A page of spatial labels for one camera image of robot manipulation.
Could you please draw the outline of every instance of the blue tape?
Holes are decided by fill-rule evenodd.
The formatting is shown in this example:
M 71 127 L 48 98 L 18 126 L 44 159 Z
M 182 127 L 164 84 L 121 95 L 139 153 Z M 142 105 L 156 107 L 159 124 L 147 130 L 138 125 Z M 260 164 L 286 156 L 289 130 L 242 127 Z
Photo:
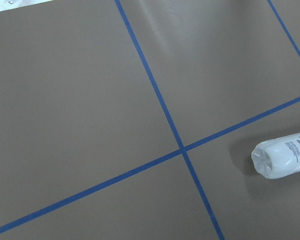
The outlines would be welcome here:
M 279 20 L 279 22 L 280 22 L 282 28 L 284 29 L 286 35 L 287 35 L 288 38 L 289 38 L 289 40 L 291 41 L 291 43 L 292 43 L 292 45 L 293 45 L 295 51 L 296 51 L 296 52 L 298 53 L 298 55 L 300 56 L 300 49 L 299 49 L 299 47 L 297 46 L 297 44 L 295 43 L 294 39 L 292 38 L 292 36 L 291 36 L 290 32 L 288 31 L 287 27 L 285 26 L 285 24 L 284 24 L 284 22 L 283 22 L 281 16 L 279 15 L 278 11 L 277 11 L 276 8 L 274 7 L 274 4 L 272 3 L 271 0 L 268 0 L 268 3 L 269 3 L 269 5 L 271 6 L 271 8 L 272 8 L 272 10 L 273 10 L 273 12 L 274 12 L 276 18 Z
M 149 79 L 150 79 L 150 82 L 151 82 L 151 84 L 152 84 L 152 87 L 153 87 L 153 89 L 154 89 L 154 91 L 155 91 L 155 94 L 156 94 L 156 96 L 157 96 L 157 98 L 158 98 L 158 100 L 159 100 L 159 102 L 160 102 L 160 105 L 161 105 L 162 110 L 163 110 L 163 112 L 164 112 L 164 114 L 165 114 L 165 117 L 166 117 L 166 119 L 167 119 L 167 121 L 168 121 L 168 123 L 169 123 L 169 125 L 170 125 L 170 128 L 171 128 L 171 130 L 172 130 L 172 132 L 173 132 L 173 135 L 174 135 L 174 137 L 175 137 L 175 140 L 176 140 L 176 142 L 177 142 L 177 144 L 178 144 L 180 150 L 182 151 L 182 155 L 183 155 L 183 157 L 184 157 L 184 160 L 185 160 L 185 162 L 186 162 L 186 164 L 187 164 L 187 167 L 188 167 L 188 169 L 189 169 L 189 171 L 190 171 L 190 173 L 191 173 L 191 175 L 192 175 L 192 178 L 193 178 L 193 180 L 194 180 L 194 183 L 195 183 L 195 185 L 196 185 L 196 187 L 197 187 L 197 189 L 198 189 L 198 191 L 199 191 L 199 193 L 200 193 L 200 195 L 201 195 L 201 198 L 202 198 L 203 203 L 204 203 L 204 205 L 205 205 L 205 207 L 206 207 L 206 210 L 208 211 L 208 214 L 209 214 L 210 219 L 211 219 L 211 221 L 212 221 L 212 223 L 213 223 L 213 226 L 214 226 L 214 228 L 215 228 L 215 231 L 216 231 L 217 235 L 219 236 L 219 239 L 220 239 L 220 240 L 223 240 L 223 239 L 224 239 L 224 236 L 223 236 L 223 234 L 222 234 L 221 228 L 220 228 L 220 226 L 219 226 L 219 224 L 218 224 L 218 222 L 217 222 L 217 220 L 216 220 L 216 217 L 215 217 L 215 215 L 214 215 L 214 213 L 213 213 L 213 210 L 212 210 L 212 208 L 211 208 L 211 206 L 210 206 L 210 203 L 209 203 L 209 201 L 208 201 L 208 198 L 206 197 L 205 192 L 204 192 L 204 190 L 203 190 L 203 187 L 202 187 L 202 185 L 201 185 L 201 183 L 200 183 L 200 181 L 199 181 L 199 179 L 198 179 L 198 177 L 197 177 L 197 174 L 196 174 L 196 172 L 195 172 L 195 170 L 194 170 L 194 168 L 193 168 L 193 166 L 192 166 L 192 163 L 191 163 L 191 161 L 190 161 L 190 158 L 189 158 L 188 154 L 186 153 L 186 151 L 184 150 L 184 145 L 183 145 L 183 143 L 182 143 L 181 137 L 180 137 L 180 135 L 179 135 L 179 133 L 178 133 L 178 131 L 177 131 L 175 125 L 174 125 L 174 122 L 173 122 L 173 120 L 172 120 L 172 117 L 171 117 L 171 115 L 170 115 L 170 112 L 169 112 L 169 110 L 168 110 L 168 108 L 167 108 L 167 106 L 166 106 L 166 104 L 165 104 L 165 101 L 164 101 L 164 99 L 163 99 L 163 97 L 162 97 L 162 94 L 161 94 L 161 92 L 160 92 L 160 90 L 159 90 L 159 87 L 158 87 L 158 85 L 157 85 L 157 83 L 156 83 L 156 81 L 155 81 L 155 79 L 154 79 L 154 76 L 153 76 L 153 74 L 152 74 L 152 71 L 151 71 L 151 69 L 150 69 L 150 66 L 149 66 L 149 64 L 148 64 L 148 62 L 147 62 L 147 60 L 146 60 L 146 58 L 145 58 L 145 56 L 144 56 L 144 54 L 143 54 L 143 51 L 142 51 L 142 49 L 141 49 L 141 46 L 140 46 L 140 44 L 139 44 L 139 42 L 138 42 L 138 40 L 137 40 L 137 38 L 136 38 L 136 36 L 135 36 L 135 34 L 134 34 L 134 31 L 133 31 L 133 29 L 132 29 L 132 26 L 131 26 L 131 24 L 130 24 L 130 22 L 129 22 L 129 20 L 128 20 L 126 14 L 125 14 L 125 12 L 124 12 L 124 9 L 123 9 L 123 7 L 122 7 L 122 5 L 121 5 L 120 0 L 115 0 L 115 3 L 116 3 L 116 5 L 117 5 L 117 7 L 118 7 L 118 10 L 119 10 L 121 16 L 122 16 L 122 19 L 123 19 L 123 21 L 124 21 L 124 23 L 125 23 L 125 26 L 126 26 L 128 32 L 129 32 L 129 34 L 130 34 L 130 37 L 131 37 L 131 39 L 132 39 L 132 42 L 133 42 L 133 44 L 134 44 L 134 46 L 135 46 L 135 48 L 136 48 L 136 50 L 137 50 L 137 52 L 138 52 L 138 54 L 139 54 L 139 57 L 140 57 L 140 59 L 141 59 L 141 61 L 142 61 L 142 64 L 143 64 L 143 66 L 144 66 L 144 68 L 145 68 L 145 71 L 146 71 L 146 73 L 147 73 L 147 75 L 148 75 L 148 77 L 149 77 Z
M 221 137 L 221 136 L 223 136 L 225 134 L 228 134 L 228 133 L 233 132 L 233 131 L 235 131 L 237 129 L 240 129 L 240 128 L 248 125 L 248 124 L 251 124 L 251 123 L 253 123 L 253 122 L 257 121 L 257 120 L 265 118 L 268 115 L 276 113 L 277 111 L 285 109 L 285 108 L 287 108 L 287 107 L 289 107 L 291 105 L 294 105 L 294 104 L 296 104 L 298 102 L 300 102 L 300 97 L 298 97 L 296 99 L 293 99 L 291 101 L 288 101 L 288 102 L 286 102 L 286 103 L 284 103 L 282 105 L 276 106 L 276 107 L 274 107 L 274 108 L 272 108 L 270 110 L 267 110 L 266 112 L 260 113 L 260 114 L 254 116 L 254 117 L 251 117 L 250 119 L 242 121 L 242 122 L 240 122 L 238 124 L 235 124 L 235 125 L 233 125 L 231 127 L 228 127 L 228 128 L 226 128 L 226 129 L 224 129 L 222 131 L 219 131 L 219 132 L 217 132 L 215 134 L 207 136 L 206 138 L 198 140 L 198 141 L 196 141 L 196 142 L 194 142 L 194 143 L 192 143 L 190 145 L 185 146 L 184 148 L 185 148 L 186 151 L 194 149 L 194 148 L 196 148 L 198 146 L 201 146 L 201 145 L 203 145 L 205 143 L 208 143 L 209 141 L 212 141 L 212 140 L 217 139 L 217 138 L 219 138 L 219 137 Z
M 72 195 L 70 197 L 67 197 L 66 199 L 58 201 L 58 202 L 56 202 L 56 203 L 54 203 L 54 204 L 52 204 L 50 206 L 42 208 L 42 209 L 40 209 L 38 211 L 35 211 L 34 213 L 28 214 L 28 215 L 26 215 L 26 216 L 24 216 L 22 218 L 19 218 L 19 219 L 15 220 L 15 221 L 12 221 L 12 222 L 10 222 L 10 223 L 8 223 L 6 225 L 3 225 L 3 226 L 0 227 L 0 234 L 3 233 L 3 232 L 5 232 L 5 231 L 11 230 L 11 229 L 13 229 L 13 228 L 15 228 L 17 226 L 20 226 L 20 225 L 22 225 L 24 223 L 27 223 L 27 222 L 29 222 L 31 220 L 34 220 L 34 219 L 36 219 L 36 218 L 38 218 L 40 216 L 43 216 L 43 215 L 45 215 L 45 214 L 47 214 L 49 212 L 57 210 L 57 209 L 65 206 L 65 205 L 68 205 L 68 204 L 70 204 L 70 203 L 72 203 L 74 201 L 77 201 L 77 200 L 79 200 L 81 198 L 84 198 L 84 197 L 86 197 L 86 196 L 88 196 L 90 194 L 93 194 L 93 193 L 95 193 L 97 191 L 100 191 L 101 189 L 104 189 L 104 188 L 106 188 L 108 186 L 111 186 L 111 185 L 113 185 L 113 184 L 115 184 L 117 182 L 120 182 L 120 181 L 122 181 L 122 180 L 124 180 L 126 178 L 129 178 L 129 177 L 131 177 L 133 175 L 136 175 L 136 174 L 138 174 L 138 173 L 140 173 L 140 172 L 142 172 L 144 170 L 147 170 L 147 169 L 149 169 L 149 168 L 151 168 L 151 167 L 153 167 L 155 165 L 158 165 L 158 164 L 160 164 L 162 162 L 165 162 L 165 161 L 167 161 L 167 160 L 169 160 L 169 159 L 171 159 L 173 157 L 176 157 L 176 156 L 180 155 L 181 153 L 182 153 L 181 150 L 174 151 L 174 152 L 172 152 L 170 154 L 162 156 L 162 157 L 160 157 L 158 159 L 155 159 L 155 160 L 153 160 L 151 162 L 148 162 L 148 163 L 146 163 L 146 164 L 144 164 L 142 166 L 139 166 L 139 167 L 137 167 L 135 169 L 127 171 L 126 173 L 123 173 L 123 174 L 121 174 L 119 176 L 111 178 L 111 179 L 109 179 L 109 180 L 107 180 L 107 181 L 105 181 L 103 183 L 100 183 L 100 184 L 94 186 L 94 187 L 91 187 L 91 188 L 89 188 L 87 190 L 79 192 L 78 194 L 75 194 L 75 195 Z

